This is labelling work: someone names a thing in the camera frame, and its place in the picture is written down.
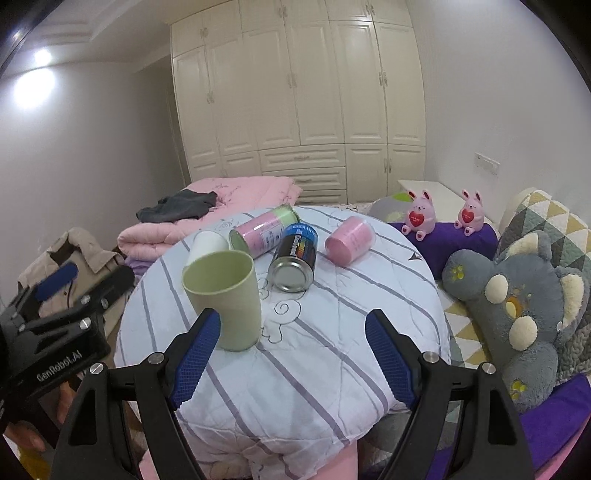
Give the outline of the light green plastic cup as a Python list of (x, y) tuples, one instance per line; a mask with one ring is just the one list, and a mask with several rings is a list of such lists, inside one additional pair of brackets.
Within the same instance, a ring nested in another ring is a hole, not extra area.
[(245, 351), (259, 341), (262, 307), (252, 257), (236, 250), (202, 256), (184, 269), (182, 286), (195, 312), (209, 308), (221, 318), (219, 348)]

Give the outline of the pink pig plush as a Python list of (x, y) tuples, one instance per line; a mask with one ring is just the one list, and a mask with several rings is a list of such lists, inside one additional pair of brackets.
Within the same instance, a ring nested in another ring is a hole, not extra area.
[(471, 194), (469, 191), (463, 190), (462, 196), (465, 199), (465, 203), (458, 213), (455, 228), (462, 230), (469, 237), (484, 227), (485, 214), (483, 201), (478, 191)]
[(409, 190), (408, 194), (413, 202), (407, 212), (401, 232), (405, 236), (415, 233), (415, 239), (423, 241), (434, 231), (437, 224), (433, 197), (427, 190), (423, 190), (420, 194)]

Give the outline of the white bedside table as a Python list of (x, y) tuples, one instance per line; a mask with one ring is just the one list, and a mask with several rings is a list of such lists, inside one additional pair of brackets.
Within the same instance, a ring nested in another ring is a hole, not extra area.
[(435, 181), (420, 180), (399, 180), (401, 190), (412, 190), (420, 194), (427, 190), (433, 199), (437, 219), (440, 222), (453, 222), (457, 219), (460, 208), (464, 205), (465, 199), (450, 190), (445, 185)]

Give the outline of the folded pink blanket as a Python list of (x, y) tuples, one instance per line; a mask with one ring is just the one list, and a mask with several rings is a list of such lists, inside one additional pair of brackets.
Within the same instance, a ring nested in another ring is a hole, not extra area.
[(217, 201), (201, 219), (176, 222), (140, 222), (123, 230), (117, 246), (123, 255), (141, 261), (155, 261), (168, 249), (197, 230), (232, 215), (283, 204), (294, 206), (303, 190), (286, 176), (205, 178), (188, 185), (198, 193), (215, 192)]

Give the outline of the left pink pig plush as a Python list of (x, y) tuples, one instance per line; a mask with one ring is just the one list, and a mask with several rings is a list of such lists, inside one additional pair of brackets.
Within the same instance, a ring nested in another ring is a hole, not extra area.
[(420, 194), (409, 190), (408, 194), (413, 202), (407, 212), (401, 232), (405, 236), (415, 233), (415, 239), (423, 241), (434, 231), (437, 224), (433, 197), (427, 190), (423, 190)]

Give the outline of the dark grey garment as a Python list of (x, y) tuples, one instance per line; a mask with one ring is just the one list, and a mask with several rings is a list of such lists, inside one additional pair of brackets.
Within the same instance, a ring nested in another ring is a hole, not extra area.
[(164, 197), (155, 206), (144, 207), (136, 212), (141, 223), (174, 223), (183, 219), (200, 219), (214, 208), (217, 194), (214, 191), (201, 193), (184, 189)]

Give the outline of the triangle pattern cushion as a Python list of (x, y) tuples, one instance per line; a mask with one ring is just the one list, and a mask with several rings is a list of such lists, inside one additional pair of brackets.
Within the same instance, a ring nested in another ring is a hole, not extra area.
[[(517, 195), (501, 221), (498, 254), (532, 231), (550, 237), (551, 263), (580, 270), (590, 277), (590, 228), (565, 205), (543, 190), (525, 190)], [(586, 311), (573, 337), (558, 350), (557, 382), (590, 372), (590, 312)]]

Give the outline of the white wall socket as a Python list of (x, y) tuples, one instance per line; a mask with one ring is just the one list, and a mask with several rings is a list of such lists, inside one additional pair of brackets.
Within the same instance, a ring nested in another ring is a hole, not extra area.
[(480, 153), (475, 154), (475, 164), (492, 175), (497, 175), (500, 168), (500, 163), (498, 161)]

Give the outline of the beige jacket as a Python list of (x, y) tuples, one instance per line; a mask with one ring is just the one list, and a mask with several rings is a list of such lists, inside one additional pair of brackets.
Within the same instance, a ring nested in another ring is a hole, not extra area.
[(92, 287), (124, 265), (121, 254), (103, 249), (83, 228), (66, 231), (19, 276), (18, 290), (34, 287), (49, 278), (55, 293), (41, 302), (40, 317), (71, 308)]

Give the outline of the small pink plastic cup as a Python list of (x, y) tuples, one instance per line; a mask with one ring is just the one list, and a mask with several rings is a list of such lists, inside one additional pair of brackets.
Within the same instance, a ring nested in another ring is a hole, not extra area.
[(359, 216), (352, 216), (325, 240), (325, 253), (332, 263), (346, 267), (369, 252), (375, 242), (372, 225)]

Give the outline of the grey green pillow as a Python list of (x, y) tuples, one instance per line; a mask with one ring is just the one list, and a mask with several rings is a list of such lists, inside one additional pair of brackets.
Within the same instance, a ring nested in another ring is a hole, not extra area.
[(413, 199), (407, 192), (399, 192), (375, 201), (368, 215), (385, 223), (404, 223), (412, 203)]

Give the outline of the blue black metal can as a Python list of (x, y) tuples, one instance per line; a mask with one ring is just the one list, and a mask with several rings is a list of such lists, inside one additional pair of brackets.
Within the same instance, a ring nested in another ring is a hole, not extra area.
[(287, 226), (270, 263), (270, 284), (288, 293), (307, 291), (314, 281), (318, 233), (311, 225), (298, 222)]

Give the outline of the grey plush toy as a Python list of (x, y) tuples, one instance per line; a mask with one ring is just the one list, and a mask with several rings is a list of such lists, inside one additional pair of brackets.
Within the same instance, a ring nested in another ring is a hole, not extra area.
[(559, 349), (574, 335), (590, 297), (580, 270), (555, 267), (551, 259), (549, 235), (532, 231), (495, 260), (459, 250), (442, 273), (444, 289), (467, 307), (520, 413), (554, 390)]

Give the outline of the pink green cylindrical canister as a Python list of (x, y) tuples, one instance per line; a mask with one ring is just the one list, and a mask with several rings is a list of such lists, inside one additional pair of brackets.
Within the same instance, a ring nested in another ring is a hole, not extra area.
[(276, 248), (284, 230), (299, 221), (294, 208), (283, 204), (232, 228), (228, 234), (229, 244), (256, 259)]

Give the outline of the purple blanket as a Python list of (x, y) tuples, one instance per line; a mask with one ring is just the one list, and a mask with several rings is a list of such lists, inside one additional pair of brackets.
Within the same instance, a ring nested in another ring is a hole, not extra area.
[[(436, 280), (440, 280), (448, 258), (462, 249), (473, 250), (491, 259), (498, 242), (491, 226), (466, 237), (451, 223), (440, 223), (422, 242), (414, 241)], [(476, 368), (488, 359), (477, 325), (464, 304), (444, 291), (440, 298), (450, 328), (452, 364)], [(578, 373), (557, 386), (540, 406), (521, 416), (538, 479), (550, 479), (558, 473), (590, 419), (590, 384), (587, 375)], [(387, 463), (405, 424), (402, 418), (380, 421), (360, 447), (363, 477), (375, 478)]]

